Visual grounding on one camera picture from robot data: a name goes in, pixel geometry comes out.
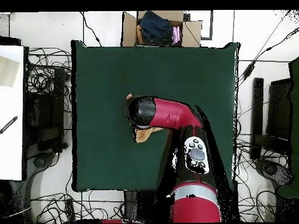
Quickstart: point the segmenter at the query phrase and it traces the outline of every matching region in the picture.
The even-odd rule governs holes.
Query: control buttons
[[[208,153],[205,143],[201,138],[197,136],[187,138],[184,149],[185,166],[188,170],[198,174],[209,173]]]
[[[202,167],[203,169],[206,168],[206,165],[203,162],[199,162],[199,166]]]
[[[204,160],[205,158],[205,154],[201,149],[198,148],[193,148],[190,150],[190,152],[188,153],[189,157],[193,160]]]

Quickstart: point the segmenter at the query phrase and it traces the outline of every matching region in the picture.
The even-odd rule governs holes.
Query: pink object
[[[173,35],[172,35],[172,38],[173,38],[173,42],[172,44],[176,44],[178,42],[178,32],[176,30],[176,27],[173,27]]]
[[[178,41],[180,41],[180,27],[176,27],[176,33],[177,33]]]

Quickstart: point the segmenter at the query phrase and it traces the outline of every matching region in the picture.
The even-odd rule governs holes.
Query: white floor
[[[202,11],[203,36],[208,36],[209,14]],[[241,49],[239,52],[239,76],[244,69],[254,59],[259,50],[263,47],[285,12],[280,10],[214,10],[213,20],[213,39],[201,41],[205,47],[223,47],[229,42],[240,42]],[[88,26],[90,26],[100,39],[102,46],[120,46],[121,39],[121,17],[122,12],[85,12]],[[282,41],[287,34],[299,26],[297,18],[294,16],[286,16],[279,27],[273,33],[264,49],[275,45]],[[13,13],[10,16],[0,15],[0,36],[10,36],[22,40],[22,45],[30,48],[60,48],[71,52],[70,41],[82,40],[87,46],[99,46],[92,32],[84,26],[84,20],[79,12],[37,12],[37,13]],[[269,85],[271,81],[289,78],[288,62],[299,57],[299,34],[295,34],[292,38],[284,41],[274,49],[264,53],[255,65],[252,75],[244,82],[239,89],[239,101],[241,108],[238,112],[247,111],[251,108],[251,90],[254,77],[261,77],[265,80],[264,85],[264,101],[268,99]],[[65,57],[53,58],[53,61],[64,62]],[[264,116],[266,116],[267,104],[264,107]],[[245,113],[240,118],[243,134],[250,133],[250,112]],[[65,128],[69,128],[70,116],[65,113]],[[266,128],[266,117],[263,123],[263,129]],[[249,141],[248,136],[240,136],[240,139]],[[64,193],[65,185],[71,175],[72,154],[71,154],[71,131],[65,136],[65,141],[69,144],[69,148],[64,150],[60,155],[58,164],[40,173],[34,179],[32,185],[32,198],[38,198],[56,193]],[[253,198],[257,193],[263,190],[272,190],[273,187],[268,180],[265,180],[257,172],[244,164],[240,167],[240,178],[246,182],[250,188]],[[239,194],[241,198],[248,198],[249,191],[240,178],[238,181]],[[68,192],[75,198],[81,200],[81,194],[73,192],[71,182],[67,187]],[[89,208],[88,204],[89,192],[84,192],[82,198],[84,204]],[[120,205],[119,201],[123,201],[122,191],[94,191],[90,200],[92,208],[104,208],[108,216],[114,215],[113,207]],[[271,194],[263,194],[259,200],[263,204],[275,205],[275,199]],[[41,210],[48,204],[48,201],[33,201],[32,212],[36,217]],[[240,202],[240,211],[253,208],[253,201]],[[80,205],[75,204],[77,212]],[[246,213],[256,214],[256,208]],[[93,213],[95,217],[102,218],[101,211]],[[242,214],[247,221],[254,221],[255,216]],[[271,221],[273,216],[266,215]],[[51,219],[51,216],[44,214],[41,221]]]

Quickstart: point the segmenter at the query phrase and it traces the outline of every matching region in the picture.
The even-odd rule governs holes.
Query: green table surface
[[[211,123],[232,187],[238,46],[84,47],[76,41],[72,49],[77,67],[76,189],[155,190],[159,184],[168,130],[151,134],[144,143],[135,143],[123,113],[129,93],[201,107]]]

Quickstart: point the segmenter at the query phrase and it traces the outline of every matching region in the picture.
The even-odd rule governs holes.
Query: cardboard piece
[[[127,95],[127,99],[132,97],[132,94],[128,94]],[[135,142],[136,143],[140,143],[140,142],[145,142],[150,135],[152,134],[152,132],[156,132],[156,131],[160,131],[163,128],[158,128],[158,127],[152,127],[150,129],[134,129],[135,131]]]
[[[20,63],[0,56],[0,86],[13,87]]]

